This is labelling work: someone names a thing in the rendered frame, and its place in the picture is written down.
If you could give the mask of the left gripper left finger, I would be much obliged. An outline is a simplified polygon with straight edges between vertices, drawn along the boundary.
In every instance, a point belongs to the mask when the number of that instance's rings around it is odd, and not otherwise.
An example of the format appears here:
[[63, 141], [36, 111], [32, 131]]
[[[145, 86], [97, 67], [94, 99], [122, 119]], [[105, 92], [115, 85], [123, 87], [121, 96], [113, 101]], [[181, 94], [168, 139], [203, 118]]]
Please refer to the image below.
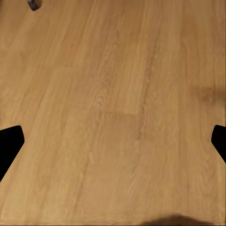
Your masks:
[[20, 125], [0, 130], [0, 181], [24, 144]]

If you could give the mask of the swivel chair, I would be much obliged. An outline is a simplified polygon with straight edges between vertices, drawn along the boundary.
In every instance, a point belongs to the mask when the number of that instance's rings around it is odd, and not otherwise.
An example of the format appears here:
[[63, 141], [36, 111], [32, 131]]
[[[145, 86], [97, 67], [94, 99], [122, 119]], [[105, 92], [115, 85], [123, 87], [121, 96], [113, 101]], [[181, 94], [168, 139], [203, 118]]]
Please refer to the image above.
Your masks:
[[37, 8], [38, 5], [36, 4], [35, 0], [28, 0], [28, 5], [31, 8], [31, 10], [33, 10], [33, 8]]

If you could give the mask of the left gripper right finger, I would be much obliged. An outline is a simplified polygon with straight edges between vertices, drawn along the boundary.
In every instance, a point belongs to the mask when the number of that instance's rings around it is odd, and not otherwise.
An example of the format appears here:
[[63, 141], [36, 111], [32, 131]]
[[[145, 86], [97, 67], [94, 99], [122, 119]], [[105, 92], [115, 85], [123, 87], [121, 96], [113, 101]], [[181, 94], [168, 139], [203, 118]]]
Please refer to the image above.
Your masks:
[[226, 127], [216, 125], [212, 133], [211, 142], [226, 163]]

